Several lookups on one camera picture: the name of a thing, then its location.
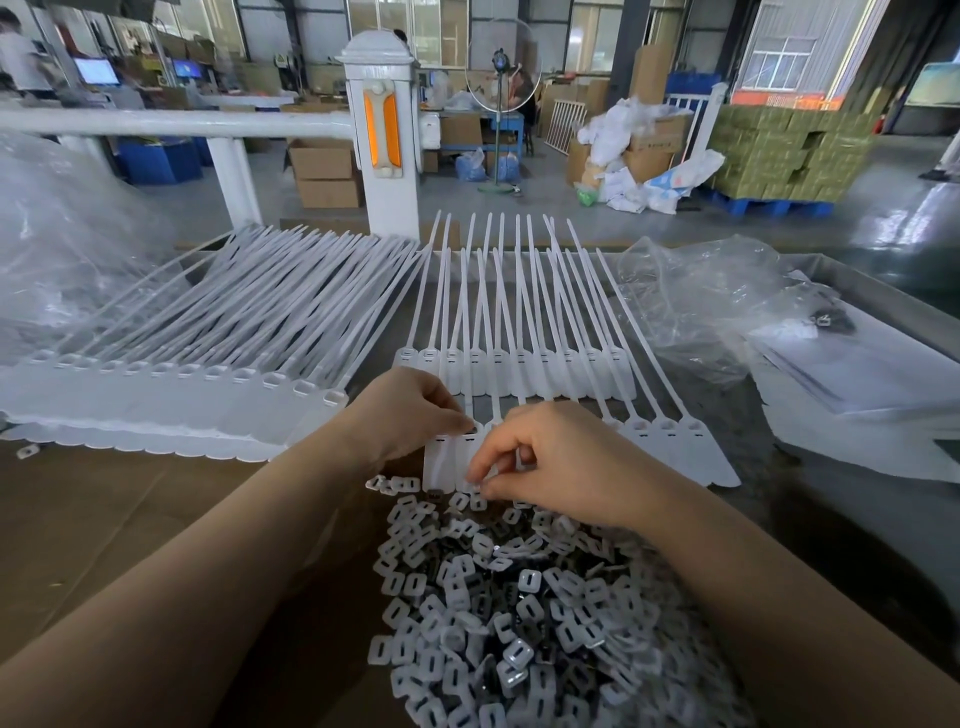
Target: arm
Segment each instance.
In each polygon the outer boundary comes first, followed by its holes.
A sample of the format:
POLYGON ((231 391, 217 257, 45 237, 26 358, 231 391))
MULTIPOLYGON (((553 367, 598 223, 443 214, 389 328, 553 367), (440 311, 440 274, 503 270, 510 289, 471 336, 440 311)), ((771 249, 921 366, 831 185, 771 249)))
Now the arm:
POLYGON ((206 725, 348 488, 473 423, 393 369, 0 667, 0 725, 206 725))
POLYGON ((754 523, 587 410, 569 402, 511 410, 468 477, 479 481, 494 464, 502 474, 484 484, 485 496, 631 528, 655 546, 773 725, 960 724, 960 686, 754 523), (516 449, 537 468, 512 472, 516 449))

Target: orange reflector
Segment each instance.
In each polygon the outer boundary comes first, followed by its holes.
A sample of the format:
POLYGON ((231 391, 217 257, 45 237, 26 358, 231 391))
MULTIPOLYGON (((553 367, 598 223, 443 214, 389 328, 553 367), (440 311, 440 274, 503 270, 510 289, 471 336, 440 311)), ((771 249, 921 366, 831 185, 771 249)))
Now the orange reflector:
MULTIPOLYGON (((367 114, 367 138, 370 142, 370 158, 374 168, 379 166, 380 150, 376 143, 376 123, 373 118, 373 101, 369 91, 364 91, 364 111, 367 114)), ((400 161, 400 127, 396 120, 396 96, 391 93, 383 100, 383 127, 386 132, 387 159, 394 167, 402 166, 400 161)))
POLYGON ((376 126, 373 123, 373 103, 370 100, 370 94, 364 91, 363 94, 364 109, 367 112, 367 138, 370 141, 370 160, 375 167, 379 154, 376 149, 376 126))
POLYGON ((400 127, 396 121, 396 95, 383 102, 383 121, 387 128, 387 156, 394 167, 400 166, 400 127))

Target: factory floor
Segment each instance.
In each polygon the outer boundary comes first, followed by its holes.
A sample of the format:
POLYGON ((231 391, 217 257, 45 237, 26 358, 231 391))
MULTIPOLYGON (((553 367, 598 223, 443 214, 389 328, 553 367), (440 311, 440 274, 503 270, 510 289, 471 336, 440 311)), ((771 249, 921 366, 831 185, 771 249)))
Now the factory floor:
MULTIPOLYGON (((926 182, 918 175, 933 167, 948 144, 940 137, 884 136, 869 163, 833 214, 806 218, 791 213, 772 218, 749 212, 735 218, 706 199, 676 216, 646 211, 639 215, 606 206, 582 207, 564 181, 566 157, 537 140, 537 154, 523 161, 522 197, 486 195, 470 182, 447 174, 426 175, 420 192, 420 217, 451 212, 464 225, 471 213, 488 211, 569 217, 582 240, 634 241, 649 235, 665 243, 701 242, 749 235, 787 252, 830 255, 960 315, 960 185, 926 182)), ((322 217, 330 210, 304 210, 291 170, 282 172, 284 145, 250 155, 253 181, 264 220, 322 217)), ((203 242, 229 228, 227 208, 212 169, 204 178, 144 191, 180 221, 185 241, 203 242)))

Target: cardboard box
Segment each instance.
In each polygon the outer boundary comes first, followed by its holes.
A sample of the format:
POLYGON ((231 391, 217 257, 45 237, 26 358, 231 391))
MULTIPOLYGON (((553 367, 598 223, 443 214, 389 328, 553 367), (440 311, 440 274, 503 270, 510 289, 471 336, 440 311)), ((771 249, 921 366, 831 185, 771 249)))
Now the cardboard box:
POLYGON ((641 151, 628 149, 623 153, 623 161, 630 170, 634 182, 643 184, 670 169, 673 166, 673 155, 673 152, 661 152, 656 149, 641 151))
POLYGON ((298 180, 349 180, 356 174, 348 139, 294 139, 287 149, 298 180))
POLYGON ((581 144, 576 137, 570 139, 570 148, 566 158, 566 183, 573 186, 584 176, 587 167, 587 158, 590 156, 590 145, 581 144))
POLYGON ((440 117, 440 140, 442 144, 469 144, 480 146, 480 114, 452 113, 440 117))
POLYGON ((666 94, 666 77, 673 65, 673 46, 653 43, 637 49, 634 73, 630 79, 630 95, 644 104, 662 104, 666 94))
POLYGON ((288 113, 330 113, 331 111, 349 111, 350 106, 345 101, 304 101, 300 104, 290 104, 283 107, 288 113))
POLYGON ((610 79, 593 79, 587 86, 587 113, 601 114, 607 110, 607 87, 610 79))
POLYGON ((682 152, 686 145, 686 130, 692 119, 692 113, 675 114, 658 119, 654 133, 645 136, 634 134, 630 138, 629 149, 634 152, 644 149, 653 149, 658 152, 682 152))
POLYGON ((304 207, 362 207, 363 179, 355 175, 349 180, 297 180, 297 190, 304 207))

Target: hand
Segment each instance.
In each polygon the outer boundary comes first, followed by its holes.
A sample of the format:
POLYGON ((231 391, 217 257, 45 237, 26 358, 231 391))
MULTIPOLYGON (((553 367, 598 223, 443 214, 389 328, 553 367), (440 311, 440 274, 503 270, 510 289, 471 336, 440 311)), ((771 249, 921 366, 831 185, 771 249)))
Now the hand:
POLYGON ((515 407, 470 462, 486 498, 526 500, 577 521, 637 529, 645 486, 669 471, 576 402, 515 407), (518 473, 515 452, 535 470, 518 473))
POLYGON ((409 367, 378 376, 331 424, 381 468, 438 435, 463 435, 475 427, 439 379, 409 367))

